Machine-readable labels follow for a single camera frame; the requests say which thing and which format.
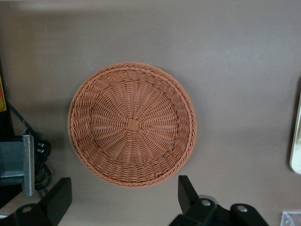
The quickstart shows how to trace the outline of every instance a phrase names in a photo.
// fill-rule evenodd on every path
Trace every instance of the gray surface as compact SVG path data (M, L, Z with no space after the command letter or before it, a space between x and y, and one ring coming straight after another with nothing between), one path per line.
M22 141L0 142L0 186L24 182Z
M300 1L12 1L1 2L0 11L7 98L51 139L54 180L72 178L74 201L62 226L167 225L180 213L179 174L225 208L253 205L272 226L283 209L301 208L301 177L288 166L300 92ZM79 162L67 134L79 85L125 61L172 74L198 117L187 164L150 188L98 179Z

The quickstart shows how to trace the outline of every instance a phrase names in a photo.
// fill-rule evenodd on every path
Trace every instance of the woven pattern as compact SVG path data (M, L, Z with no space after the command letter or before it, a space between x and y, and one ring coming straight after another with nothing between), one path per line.
M72 146L100 178L126 187L158 184L187 161L196 140L192 102L179 82L142 63L105 67L75 94Z

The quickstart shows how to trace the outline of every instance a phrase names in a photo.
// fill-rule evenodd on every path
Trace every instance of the metal bracket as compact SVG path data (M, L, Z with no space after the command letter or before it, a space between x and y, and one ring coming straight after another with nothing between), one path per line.
M34 189L34 139L32 135L0 142L0 186L24 183L25 195Z

